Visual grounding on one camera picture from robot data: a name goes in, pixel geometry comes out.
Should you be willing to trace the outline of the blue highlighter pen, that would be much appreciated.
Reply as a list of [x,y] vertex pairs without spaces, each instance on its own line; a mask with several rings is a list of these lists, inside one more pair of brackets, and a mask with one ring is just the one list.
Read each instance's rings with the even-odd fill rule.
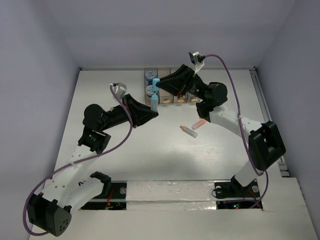
[[150,97],[150,109],[154,112],[158,112],[158,102],[159,102],[159,98],[158,95],[156,93],[154,93],[151,97]]

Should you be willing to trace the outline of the blue highlighter cap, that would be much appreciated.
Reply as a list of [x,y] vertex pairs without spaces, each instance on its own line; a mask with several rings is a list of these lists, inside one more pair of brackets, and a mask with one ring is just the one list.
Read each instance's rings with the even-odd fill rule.
[[152,80],[152,89],[153,89],[153,92],[156,93],[157,91],[159,91],[159,87],[158,87],[158,83],[160,82],[160,79],[159,78],[154,78]]

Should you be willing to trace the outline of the blue slime jar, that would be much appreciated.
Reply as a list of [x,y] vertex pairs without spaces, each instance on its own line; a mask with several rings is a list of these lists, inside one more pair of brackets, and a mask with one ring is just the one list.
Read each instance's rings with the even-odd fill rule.
[[152,81],[154,78],[157,78],[158,74],[156,70],[147,70],[144,73],[144,78],[147,82]]
[[145,88],[145,94],[146,96],[148,97],[151,97],[155,92],[153,92],[153,86],[152,85],[148,85],[146,88]]

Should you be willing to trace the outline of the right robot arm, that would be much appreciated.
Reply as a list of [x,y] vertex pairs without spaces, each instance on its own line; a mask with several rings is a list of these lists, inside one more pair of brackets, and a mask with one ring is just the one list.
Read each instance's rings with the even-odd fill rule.
[[183,64],[175,72],[161,77],[156,86],[175,97],[188,93],[199,98],[196,110],[200,118],[242,139],[248,161],[231,179],[230,190],[235,196],[246,193],[248,185],[286,153],[278,126],[273,121],[258,122],[225,106],[228,100],[225,84],[204,83],[192,68]]

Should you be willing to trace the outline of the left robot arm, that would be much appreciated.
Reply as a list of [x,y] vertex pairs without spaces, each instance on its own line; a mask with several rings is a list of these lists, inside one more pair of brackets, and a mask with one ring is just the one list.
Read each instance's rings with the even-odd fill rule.
[[159,114],[149,106],[136,101],[130,94],[118,98],[118,105],[105,111],[98,104],[90,104],[84,110],[82,136],[69,161],[43,179],[46,183],[40,193],[31,191],[22,213],[25,230],[33,236],[28,223],[39,227],[43,234],[59,237],[69,226],[72,215],[94,197],[109,197],[112,180],[108,175],[96,171],[86,175],[86,170],[94,161],[123,145],[128,135],[115,147],[106,150],[111,136],[105,131],[129,122],[129,130],[156,118]]

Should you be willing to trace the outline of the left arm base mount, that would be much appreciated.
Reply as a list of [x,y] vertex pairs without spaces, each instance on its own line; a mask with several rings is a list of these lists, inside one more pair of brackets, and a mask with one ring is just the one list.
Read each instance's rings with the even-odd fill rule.
[[88,201],[81,210],[126,210],[127,182],[112,182],[109,193],[102,193]]

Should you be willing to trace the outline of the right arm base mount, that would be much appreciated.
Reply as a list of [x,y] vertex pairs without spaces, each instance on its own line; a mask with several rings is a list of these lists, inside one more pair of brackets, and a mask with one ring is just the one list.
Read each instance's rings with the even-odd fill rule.
[[211,195],[216,199],[218,210],[263,209],[256,179],[245,187],[234,179],[215,182]]

